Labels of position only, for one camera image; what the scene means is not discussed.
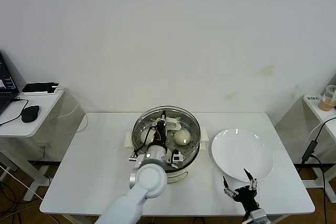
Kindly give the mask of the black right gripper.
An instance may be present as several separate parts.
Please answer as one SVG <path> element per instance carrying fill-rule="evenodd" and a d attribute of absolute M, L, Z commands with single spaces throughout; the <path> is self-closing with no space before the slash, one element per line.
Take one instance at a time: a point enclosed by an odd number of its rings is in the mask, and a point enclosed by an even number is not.
<path fill-rule="evenodd" d="M 245 213 L 250 213 L 259 209 L 259 203 L 255 201 L 257 195 L 257 178 L 254 178 L 245 168 L 244 172 L 250 181 L 250 185 L 231 190 L 225 176 L 223 176 L 224 193 L 230 198 L 234 198 L 235 202 L 241 203 Z"/>

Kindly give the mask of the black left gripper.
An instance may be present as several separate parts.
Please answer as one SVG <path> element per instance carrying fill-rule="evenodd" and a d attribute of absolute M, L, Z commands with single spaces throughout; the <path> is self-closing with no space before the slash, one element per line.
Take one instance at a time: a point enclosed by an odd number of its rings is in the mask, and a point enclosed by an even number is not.
<path fill-rule="evenodd" d="M 157 125 L 155 126 L 155 138 L 153 140 L 154 145 L 165 146 L 167 140 L 166 130 L 166 111 L 163 110 L 161 116 L 158 118 Z"/>

